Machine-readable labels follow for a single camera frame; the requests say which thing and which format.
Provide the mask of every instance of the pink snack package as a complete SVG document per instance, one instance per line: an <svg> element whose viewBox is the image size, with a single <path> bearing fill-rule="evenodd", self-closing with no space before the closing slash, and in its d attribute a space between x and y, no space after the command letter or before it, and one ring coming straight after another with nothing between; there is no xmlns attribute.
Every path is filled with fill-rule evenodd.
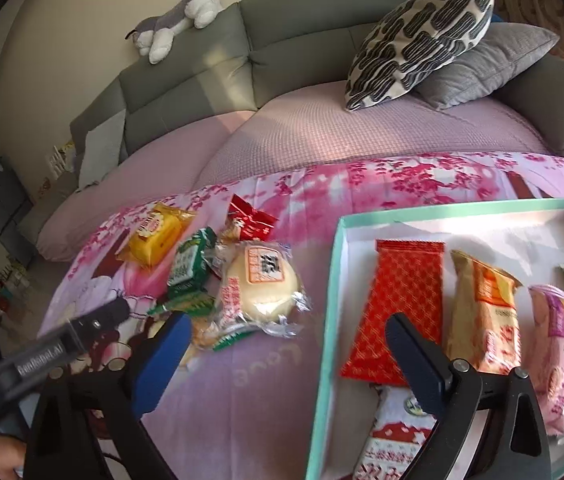
<svg viewBox="0 0 564 480"><path fill-rule="evenodd" d="M407 388L384 386L352 480L397 480L433 431L435 419Z"/></svg>
<svg viewBox="0 0 564 480"><path fill-rule="evenodd" d="M564 433L564 291L552 285L529 287L535 320L535 347L529 374L546 433Z"/></svg>

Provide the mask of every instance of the floral blanket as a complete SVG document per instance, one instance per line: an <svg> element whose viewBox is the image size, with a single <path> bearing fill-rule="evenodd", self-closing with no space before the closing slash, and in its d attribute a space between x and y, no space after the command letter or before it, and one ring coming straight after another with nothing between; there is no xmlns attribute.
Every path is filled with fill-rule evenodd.
<svg viewBox="0 0 564 480"><path fill-rule="evenodd" d="M295 339L257 334L177 370L157 409L142 421L174 473L188 478L304 476L321 358L331 248L343 215L421 205L564 198L564 158L532 153L438 153L312 166L165 197L197 212L184 237L223 226L238 194L279 220L273 238L291 245L314 304ZM152 271L115 258L154 203L111 216L76 257L41 328L47 332L122 294L132 318L103 336L74 372L128 358L147 337L145 313L165 292L175 248Z"/></svg>

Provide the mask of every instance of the sofa armrest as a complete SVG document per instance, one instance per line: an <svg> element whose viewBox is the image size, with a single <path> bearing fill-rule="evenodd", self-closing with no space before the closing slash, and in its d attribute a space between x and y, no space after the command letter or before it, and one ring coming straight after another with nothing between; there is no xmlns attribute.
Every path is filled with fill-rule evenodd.
<svg viewBox="0 0 564 480"><path fill-rule="evenodd" d="M78 178L74 173L65 171L51 186L44 196L31 208L31 211L18 224L18 231L29 242L36 245L38 235L46 221L51 218L56 209L62 205L72 193L78 189Z"/></svg>
<svg viewBox="0 0 564 480"><path fill-rule="evenodd" d="M546 145L564 156L564 60L544 56L494 92L495 98L521 113L542 134Z"/></svg>

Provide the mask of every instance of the human hand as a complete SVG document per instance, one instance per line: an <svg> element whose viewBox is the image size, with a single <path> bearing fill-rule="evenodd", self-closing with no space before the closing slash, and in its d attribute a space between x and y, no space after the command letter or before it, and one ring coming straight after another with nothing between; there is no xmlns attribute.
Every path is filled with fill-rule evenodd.
<svg viewBox="0 0 564 480"><path fill-rule="evenodd" d="M0 480L18 480L14 469L24 466L27 445L10 436L0 436Z"/></svg>

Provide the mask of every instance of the box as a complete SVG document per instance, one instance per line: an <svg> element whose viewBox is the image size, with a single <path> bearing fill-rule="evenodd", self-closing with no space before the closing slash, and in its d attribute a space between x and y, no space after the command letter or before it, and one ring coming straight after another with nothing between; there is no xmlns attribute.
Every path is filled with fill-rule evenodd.
<svg viewBox="0 0 564 480"><path fill-rule="evenodd" d="M534 323L528 285L564 289L564 199L435 205L342 217L331 261L318 400L306 480L350 475L373 425L377 395L368 383L343 379L346 361L366 303L375 266L376 239L446 243L444 326L446 340L456 276L450 250L502 267L524 283L515 295L522 338L522 366ZM462 479L477 446L486 412L478 412L449 478ZM551 441L553 478L564 475L564 446Z"/></svg>

